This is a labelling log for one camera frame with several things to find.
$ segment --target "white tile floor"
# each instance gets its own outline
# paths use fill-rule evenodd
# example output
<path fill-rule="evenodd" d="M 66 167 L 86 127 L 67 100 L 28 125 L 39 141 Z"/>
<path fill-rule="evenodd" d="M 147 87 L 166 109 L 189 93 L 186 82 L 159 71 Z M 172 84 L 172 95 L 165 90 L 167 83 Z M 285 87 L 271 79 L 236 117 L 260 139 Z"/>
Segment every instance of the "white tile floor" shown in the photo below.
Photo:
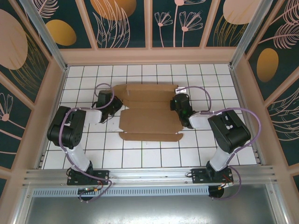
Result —
<path fill-rule="evenodd" d="M 109 65 L 70 67 L 60 105 L 90 107 L 96 97 L 95 86 L 109 83 L 178 84 L 203 86 L 212 97 L 212 110 L 239 107 L 234 84 L 226 64 L 163 64 L 163 65 Z M 193 109 L 205 110 L 208 101 L 203 92 L 190 89 Z M 236 111 L 243 120 L 240 111 Z M 179 142 L 124 141 L 118 132 L 120 112 L 105 124 L 84 128 L 82 145 L 94 168 L 158 168 L 205 166 L 216 151 L 211 130 L 184 128 Z M 254 165 L 252 147 L 238 152 L 231 165 Z M 70 167 L 65 154 L 52 143 L 48 145 L 43 168 Z"/>

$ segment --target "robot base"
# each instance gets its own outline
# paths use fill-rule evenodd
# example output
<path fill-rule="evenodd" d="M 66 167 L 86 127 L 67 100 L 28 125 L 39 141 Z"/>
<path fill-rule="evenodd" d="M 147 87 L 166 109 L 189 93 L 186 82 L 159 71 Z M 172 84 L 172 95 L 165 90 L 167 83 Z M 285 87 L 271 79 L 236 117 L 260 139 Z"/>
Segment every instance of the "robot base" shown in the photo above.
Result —
<path fill-rule="evenodd" d="M 103 179 L 109 179 L 109 170 L 93 170 L 93 165 L 90 163 L 86 173 Z M 70 169 L 67 174 L 68 186 L 82 186 L 82 185 L 99 185 L 98 180 L 85 176 L 79 171 Z M 108 185 L 108 181 L 101 181 L 103 185 Z"/>
<path fill-rule="evenodd" d="M 228 178 L 231 182 L 234 181 L 232 170 L 230 168 L 225 168 L 219 172 L 215 172 L 213 178 L 210 177 L 206 168 L 192 169 L 191 177 L 193 183 L 225 183 L 228 181 L 226 178 Z"/>

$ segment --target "flattened cardboard box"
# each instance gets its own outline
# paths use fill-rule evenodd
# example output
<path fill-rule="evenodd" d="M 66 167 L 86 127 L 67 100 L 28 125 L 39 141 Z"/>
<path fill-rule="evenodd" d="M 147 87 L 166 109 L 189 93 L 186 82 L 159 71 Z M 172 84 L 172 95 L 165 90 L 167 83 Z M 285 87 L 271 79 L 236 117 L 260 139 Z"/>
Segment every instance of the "flattened cardboard box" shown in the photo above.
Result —
<path fill-rule="evenodd" d="M 129 109 L 121 112 L 120 133 L 131 141 L 179 141 L 183 129 L 170 101 L 178 85 L 123 84 L 113 87 L 115 95 Z"/>

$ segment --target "dark teal panel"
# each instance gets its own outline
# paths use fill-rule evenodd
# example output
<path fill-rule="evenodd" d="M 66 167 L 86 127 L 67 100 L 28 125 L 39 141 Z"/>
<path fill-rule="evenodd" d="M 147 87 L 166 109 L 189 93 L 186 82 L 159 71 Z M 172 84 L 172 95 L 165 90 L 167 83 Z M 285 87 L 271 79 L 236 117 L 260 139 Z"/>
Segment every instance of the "dark teal panel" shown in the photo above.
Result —
<path fill-rule="evenodd" d="M 220 1 L 207 47 L 236 47 L 248 26 L 248 24 L 234 25 L 227 22 L 223 16 L 224 2 L 225 0 Z"/>
<path fill-rule="evenodd" d="M 289 166 L 299 163 L 299 79 L 268 107 L 268 112 Z"/>
<path fill-rule="evenodd" d="M 248 51 L 250 50 L 250 48 L 251 48 L 251 46 L 253 45 L 254 41 L 256 40 L 256 36 L 257 36 L 257 34 L 258 34 L 258 33 L 261 31 L 261 29 L 263 28 L 265 22 L 267 21 L 269 15 L 271 14 L 273 8 L 275 7 L 275 5 L 276 5 L 276 3 L 277 3 L 277 1 L 278 1 L 278 0 L 273 0 L 273 2 L 272 2 L 272 4 L 271 4 L 271 7 L 270 7 L 270 9 L 269 9 L 269 11 L 268 11 L 268 13 L 267 13 L 266 16 L 264 17 L 264 19 L 263 19 L 263 21 L 262 21 L 260 27 L 258 28 L 258 30 L 256 31 L 256 33 L 255 33 L 255 35 L 254 35 L 254 37 L 252 38 L 252 40 L 251 40 L 250 43 L 248 44 L 248 47 L 247 47 L 246 50 L 245 50 L 245 53 L 246 53 L 246 54 L 247 54 Z"/>
<path fill-rule="evenodd" d="M 295 185 L 296 185 L 297 190 L 299 192 L 299 175 L 293 176 L 293 179 L 295 181 Z"/>
<path fill-rule="evenodd" d="M 23 66 L 18 70 L 10 70 L 0 64 L 0 71 L 29 99 L 35 102 L 49 61 L 7 0 L 0 3 L 0 9 L 11 14 L 22 25 L 27 34 L 28 43 L 27 59 Z"/>
<path fill-rule="evenodd" d="M 299 60 L 298 60 L 298 52 L 299 52 L 299 43 L 298 41 L 295 41 L 293 44 L 294 45 L 289 45 L 285 46 L 286 48 L 281 47 L 281 45 L 275 46 L 273 37 L 275 36 L 275 33 L 281 26 L 285 26 L 286 21 L 284 20 L 283 16 L 281 16 L 284 11 L 285 7 L 289 1 L 285 1 L 278 11 L 276 17 L 275 17 L 275 22 L 272 23 L 267 31 L 265 32 L 264 36 L 262 37 L 260 43 L 256 47 L 255 51 L 251 55 L 249 59 L 250 66 L 252 68 L 252 71 L 255 75 L 256 82 L 259 86 L 259 89 L 262 93 L 262 96 L 264 100 L 266 100 L 284 81 L 286 78 L 289 77 L 290 74 L 299 66 Z M 296 8 L 295 13 L 299 14 L 299 9 Z M 294 24 L 294 27 L 298 30 L 299 26 L 299 19 L 296 24 Z M 283 34 L 285 37 L 288 35 L 293 35 L 295 36 L 295 31 L 292 33 L 285 33 Z M 263 50 L 265 49 L 273 49 L 276 51 L 278 54 L 278 68 L 276 70 L 275 75 L 273 78 L 268 81 L 268 82 L 262 82 L 258 76 L 257 76 L 257 61 L 259 59 L 260 54 L 262 53 Z"/>
<path fill-rule="evenodd" d="M 114 26 L 115 23 L 109 26 L 109 21 L 105 19 L 104 17 L 101 17 L 96 10 L 93 8 L 92 4 L 90 3 L 90 0 L 84 0 L 88 16 L 90 19 L 90 23 L 93 28 L 93 33 L 95 36 L 95 39 L 97 41 L 99 48 L 145 48 L 145 24 L 144 24 L 144 2 L 143 0 L 136 0 L 136 9 L 128 17 L 128 24 L 120 25 L 122 21 L 120 20 L 120 23 L 117 26 Z M 108 38 L 105 38 L 106 35 L 99 34 L 98 35 L 98 23 L 97 19 L 101 20 L 100 27 L 103 27 L 103 30 L 110 36 Z"/>
<path fill-rule="evenodd" d="M 5 184 L 6 184 L 6 180 L 0 178 L 0 198 L 1 198 L 2 192 L 4 190 Z"/>
<path fill-rule="evenodd" d="M 22 4 L 20 3 L 19 0 L 17 0 L 17 3 L 19 4 L 19 6 L 20 6 L 21 10 L 23 11 L 23 13 L 27 16 L 27 14 L 25 13 L 25 10 L 24 10 L 24 8 L 23 8 L 23 6 L 22 6 Z M 39 35 L 39 33 L 38 33 L 36 27 L 33 25 L 32 21 L 31 21 L 31 19 L 29 19 L 28 16 L 27 16 L 27 19 L 29 20 L 29 22 L 30 22 L 32 28 L 35 30 L 36 34 L 39 36 L 39 38 L 40 38 L 41 41 L 43 42 L 43 45 L 46 47 L 48 53 L 52 56 L 52 53 L 50 52 L 48 46 L 46 45 L 46 43 L 43 41 L 43 39 L 42 39 L 41 36 Z"/>
<path fill-rule="evenodd" d="M 82 22 L 77 4 L 75 0 L 57 0 L 56 5 L 52 7 L 56 8 L 53 15 L 49 15 L 50 18 L 42 18 L 44 23 L 51 20 L 62 20 L 69 24 L 76 33 L 76 42 L 70 46 L 63 46 L 57 43 L 60 49 L 86 49 L 91 48 L 90 42 L 88 40 L 84 24 Z"/>
<path fill-rule="evenodd" d="M 162 43 L 164 47 L 174 47 L 175 15 L 177 18 L 175 24 L 175 47 L 199 47 L 211 1 L 194 0 L 192 2 L 197 4 L 187 4 L 186 1 L 184 5 L 178 6 L 176 15 L 177 5 L 174 1 L 153 0 L 152 32 L 154 48 L 162 47 Z M 188 31 L 183 32 L 182 27 L 187 27 Z"/>
<path fill-rule="evenodd" d="M 21 142 L 19 138 L 23 137 L 31 110 L 2 84 L 0 84 L 0 104 L 3 108 L 0 111 L 0 151 L 12 153 L 0 152 L 0 166 L 10 169 Z"/>

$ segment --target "enclosure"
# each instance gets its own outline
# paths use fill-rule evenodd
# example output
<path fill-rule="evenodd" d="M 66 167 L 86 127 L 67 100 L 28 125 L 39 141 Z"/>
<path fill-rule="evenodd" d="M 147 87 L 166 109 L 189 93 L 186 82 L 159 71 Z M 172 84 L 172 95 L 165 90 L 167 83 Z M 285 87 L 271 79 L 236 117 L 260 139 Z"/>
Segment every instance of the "enclosure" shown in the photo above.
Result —
<path fill-rule="evenodd" d="M 297 223 L 298 24 L 298 0 L 1 1 L 1 223 Z M 100 83 L 199 86 L 211 101 L 188 89 L 195 111 L 254 112 L 259 138 L 229 162 L 239 194 L 212 200 L 186 175 L 219 148 L 212 129 L 123 140 L 122 106 L 84 126 L 84 154 L 113 185 L 81 204 L 47 130 L 60 106 L 97 102 Z M 254 117 L 236 113 L 256 136 Z"/>

